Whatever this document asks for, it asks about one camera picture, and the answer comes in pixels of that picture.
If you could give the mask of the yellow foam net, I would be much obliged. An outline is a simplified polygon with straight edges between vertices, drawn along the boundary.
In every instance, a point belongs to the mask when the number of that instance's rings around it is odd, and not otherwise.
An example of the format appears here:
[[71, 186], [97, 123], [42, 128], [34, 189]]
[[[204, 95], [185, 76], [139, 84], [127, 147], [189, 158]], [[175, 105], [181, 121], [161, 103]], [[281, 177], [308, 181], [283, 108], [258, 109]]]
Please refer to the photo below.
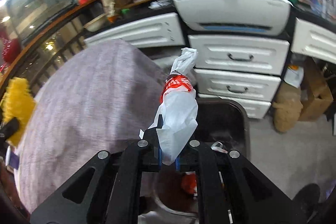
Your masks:
[[3, 121], [9, 122], [12, 118], [17, 118], [19, 128], [7, 139], [13, 147], [18, 147], [25, 128], [34, 112], [36, 102], [30, 93], [27, 79], [14, 77], [9, 80], [6, 92], [1, 100], [3, 110]]

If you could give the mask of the white red printed plastic bag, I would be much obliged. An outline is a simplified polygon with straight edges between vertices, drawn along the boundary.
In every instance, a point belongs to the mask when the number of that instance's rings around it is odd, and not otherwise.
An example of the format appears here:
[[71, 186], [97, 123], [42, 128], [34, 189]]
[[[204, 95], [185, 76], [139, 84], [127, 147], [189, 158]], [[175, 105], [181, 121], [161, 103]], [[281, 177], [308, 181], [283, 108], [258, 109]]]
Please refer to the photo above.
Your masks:
[[174, 60], [154, 121], [149, 126], [156, 131], [164, 165], [175, 162], [198, 126], [196, 91], [187, 77], [197, 57], [196, 49], [183, 48]]

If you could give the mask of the brown trash bin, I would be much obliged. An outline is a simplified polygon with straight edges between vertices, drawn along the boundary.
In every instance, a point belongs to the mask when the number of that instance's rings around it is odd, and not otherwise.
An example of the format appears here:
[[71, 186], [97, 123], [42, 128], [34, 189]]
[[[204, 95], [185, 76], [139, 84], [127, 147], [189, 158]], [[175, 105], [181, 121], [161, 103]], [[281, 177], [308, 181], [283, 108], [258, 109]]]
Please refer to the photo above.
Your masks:
[[[222, 98], [197, 98], [198, 127], [194, 137], [216, 153], [236, 150], [250, 158], [249, 120], [242, 105]], [[179, 170], [177, 163], [163, 165], [155, 178], [153, 194], [164, 210], [175, 215], [198, 216], [195, 174]]]

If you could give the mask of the wooden railing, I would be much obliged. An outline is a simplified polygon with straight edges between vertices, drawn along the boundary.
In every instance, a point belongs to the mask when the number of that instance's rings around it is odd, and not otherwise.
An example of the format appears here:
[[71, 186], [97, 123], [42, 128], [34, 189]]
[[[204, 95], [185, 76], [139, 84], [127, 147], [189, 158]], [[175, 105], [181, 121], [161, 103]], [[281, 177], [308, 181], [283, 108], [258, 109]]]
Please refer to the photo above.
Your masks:
[[33, 35], [27, 38], [28, 44], [21, 50], [21, 53], [12, 62], [7, 69], [5, 75], [1, 78], [1, 98], [3, 97], [9, 80], [15, 76], [19, 68], [25, 62], [25, 59], [29, 57], [38, 47], [47, 40], [51, 35], [57, 32], [60, 28], [64, 27], [72, 19], [76, 18], [84, 11], [89, 10], [96, 3], [102, 4], [101, 0], [89, 0], [83, 5], [72, 5], [63, 9], [58, 14], [48, 19], [41, 28], [35, 31]]

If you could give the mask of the purple grey tablecloth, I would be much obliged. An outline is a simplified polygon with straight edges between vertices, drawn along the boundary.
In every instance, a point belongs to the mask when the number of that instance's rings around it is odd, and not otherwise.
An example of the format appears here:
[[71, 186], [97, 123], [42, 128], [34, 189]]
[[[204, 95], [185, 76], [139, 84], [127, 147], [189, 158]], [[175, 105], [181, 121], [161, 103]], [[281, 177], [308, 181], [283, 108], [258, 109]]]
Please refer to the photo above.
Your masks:
[[166, 78], [123, 40], [81, 51], [52, 75], [17, 148], [15, 183], [34, 211], [98, 151], [118, 152], [152, 123]]

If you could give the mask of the burlap sack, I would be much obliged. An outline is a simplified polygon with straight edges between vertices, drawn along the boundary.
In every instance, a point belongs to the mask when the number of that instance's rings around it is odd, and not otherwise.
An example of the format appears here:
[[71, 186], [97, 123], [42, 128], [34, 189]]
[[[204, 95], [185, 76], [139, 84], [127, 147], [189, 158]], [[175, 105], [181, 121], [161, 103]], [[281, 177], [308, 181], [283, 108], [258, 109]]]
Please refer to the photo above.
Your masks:
[[275, 129], [281, 133], [287, 132], [295, 126], [303, 109], [301, 89], [286, 82], [281, 83], [272, 106], [274, 108], [273, 124]]

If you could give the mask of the white drawer cabinet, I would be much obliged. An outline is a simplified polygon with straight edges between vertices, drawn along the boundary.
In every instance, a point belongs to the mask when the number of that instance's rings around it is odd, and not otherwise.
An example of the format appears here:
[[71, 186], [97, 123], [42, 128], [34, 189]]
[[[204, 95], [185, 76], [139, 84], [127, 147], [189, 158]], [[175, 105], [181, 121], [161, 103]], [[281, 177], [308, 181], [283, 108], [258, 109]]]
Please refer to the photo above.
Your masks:
[[233, 100], [244, 107], [249, 118], [264, 118], [281, 83], [288, 39], [241, 35], [188, 38], [198, 51], [198, 95]]

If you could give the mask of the brown cardboard box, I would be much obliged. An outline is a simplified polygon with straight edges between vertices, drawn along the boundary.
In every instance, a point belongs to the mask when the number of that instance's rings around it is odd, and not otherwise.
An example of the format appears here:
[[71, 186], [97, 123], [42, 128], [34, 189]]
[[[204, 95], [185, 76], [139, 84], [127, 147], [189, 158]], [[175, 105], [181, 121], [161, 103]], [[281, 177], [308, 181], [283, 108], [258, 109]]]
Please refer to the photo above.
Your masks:
[[304, 76], [301, 84], [303, 105], [299, 121], [314, 122], [333, 103], [333, 95], [317, 64], [311, 57], [304, 63]]

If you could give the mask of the white paper bag under desk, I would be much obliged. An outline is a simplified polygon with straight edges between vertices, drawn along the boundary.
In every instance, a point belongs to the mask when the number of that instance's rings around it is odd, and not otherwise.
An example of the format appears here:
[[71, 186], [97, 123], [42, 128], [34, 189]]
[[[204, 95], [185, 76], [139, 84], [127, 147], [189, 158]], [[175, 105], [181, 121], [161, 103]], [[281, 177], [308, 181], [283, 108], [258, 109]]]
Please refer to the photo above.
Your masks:
[[303, 81], [304, 77], [304, 69], [303, 67], [300, 67], [298, 65], [288, 65], [284, 81], [295, 88], [299, 88], [301, 86], [301, 83]]

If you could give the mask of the beige bowl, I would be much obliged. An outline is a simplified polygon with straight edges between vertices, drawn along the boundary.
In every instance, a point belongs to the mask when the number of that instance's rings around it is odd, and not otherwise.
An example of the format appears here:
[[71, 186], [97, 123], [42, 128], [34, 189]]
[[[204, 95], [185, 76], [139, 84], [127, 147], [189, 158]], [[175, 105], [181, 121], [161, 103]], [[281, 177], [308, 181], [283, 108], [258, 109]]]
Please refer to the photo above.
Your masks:
[[96, 18], [92, 19], [90, 22], [88, 22], [86, 25], [84, 25], [84, 28], [89, 32], [96, 32], [99, 29], [103, 28], [108, 23], [108, 18], [106, 14], [101, 14], [97, 16]]

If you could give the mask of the white right desk drawer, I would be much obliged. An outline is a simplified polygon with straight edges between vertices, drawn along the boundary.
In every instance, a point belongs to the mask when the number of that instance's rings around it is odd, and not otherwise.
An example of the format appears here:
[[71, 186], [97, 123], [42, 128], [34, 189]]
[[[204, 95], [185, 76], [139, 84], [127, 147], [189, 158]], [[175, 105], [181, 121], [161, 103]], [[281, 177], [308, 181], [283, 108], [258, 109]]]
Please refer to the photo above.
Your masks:
[[295, 19], [291, 51], [335, 64], [335, 33], [306, 20]]

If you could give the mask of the white desk drawer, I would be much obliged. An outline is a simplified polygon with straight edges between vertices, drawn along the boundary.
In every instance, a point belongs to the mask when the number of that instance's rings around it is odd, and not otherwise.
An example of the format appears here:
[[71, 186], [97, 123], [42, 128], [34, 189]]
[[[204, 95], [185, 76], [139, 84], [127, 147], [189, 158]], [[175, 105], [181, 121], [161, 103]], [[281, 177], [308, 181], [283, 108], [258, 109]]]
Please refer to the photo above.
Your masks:
[[335, 64], [335, 33], [306, 20], [295, 19], [291, 51]]
[[175, 12], [136, 20], [86, 38], [87, 46], [123, 39], [137, 48], [184, 46], [182, 28]]

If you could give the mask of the white left desk drawer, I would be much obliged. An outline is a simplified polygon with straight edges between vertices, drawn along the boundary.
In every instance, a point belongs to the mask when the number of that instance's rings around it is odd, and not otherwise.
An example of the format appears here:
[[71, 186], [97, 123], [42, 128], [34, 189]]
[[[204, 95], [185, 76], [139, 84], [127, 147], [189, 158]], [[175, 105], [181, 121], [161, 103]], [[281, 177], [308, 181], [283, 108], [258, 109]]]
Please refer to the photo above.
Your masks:
[[182, 28], [175, 12], [136, 20], [86, 38], [87, 46], [123, 39], [137, 48], [184, 46]]

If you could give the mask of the white printer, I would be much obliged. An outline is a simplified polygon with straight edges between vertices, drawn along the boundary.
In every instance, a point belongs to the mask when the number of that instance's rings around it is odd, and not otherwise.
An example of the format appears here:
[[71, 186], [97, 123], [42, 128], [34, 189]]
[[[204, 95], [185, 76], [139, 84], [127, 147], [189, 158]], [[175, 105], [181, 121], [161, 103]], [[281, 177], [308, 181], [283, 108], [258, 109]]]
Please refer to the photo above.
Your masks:
[[278, 36], [288, 22], [287, 0], [174, 0], [182, 20], [194, 31]]

